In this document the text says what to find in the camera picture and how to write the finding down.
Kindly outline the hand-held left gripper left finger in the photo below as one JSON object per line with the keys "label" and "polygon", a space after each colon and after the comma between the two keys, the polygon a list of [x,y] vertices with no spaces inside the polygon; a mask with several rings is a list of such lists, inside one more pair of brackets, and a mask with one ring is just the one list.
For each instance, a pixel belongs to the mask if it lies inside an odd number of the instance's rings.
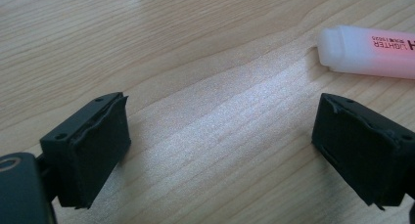
{"label": "hand-held left gripper left finger", "polygon": [[57,169],[61,206],[90,207],[125,156],[126,102],[120,92],[98,97],[40,139],[44,159]]}

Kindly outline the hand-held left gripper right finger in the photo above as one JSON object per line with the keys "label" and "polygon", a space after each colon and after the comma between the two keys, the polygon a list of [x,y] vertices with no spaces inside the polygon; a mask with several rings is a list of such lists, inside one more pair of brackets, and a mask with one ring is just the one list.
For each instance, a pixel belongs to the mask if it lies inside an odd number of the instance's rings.
{"label": "hand-held left gripper right finger", "polygon": [[324,93],[312,144],[368,205],[415,200],[415,132],[354,100]]}

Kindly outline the pink highlighter pen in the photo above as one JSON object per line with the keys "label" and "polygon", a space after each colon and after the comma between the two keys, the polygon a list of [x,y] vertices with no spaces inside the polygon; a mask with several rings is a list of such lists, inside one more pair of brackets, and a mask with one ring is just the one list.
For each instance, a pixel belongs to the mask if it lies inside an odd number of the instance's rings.
{"label": "pink highlighter pen", "polygon": [[332,71],[415,79],[415,33],[337,25],[319,33],[317,50]]}

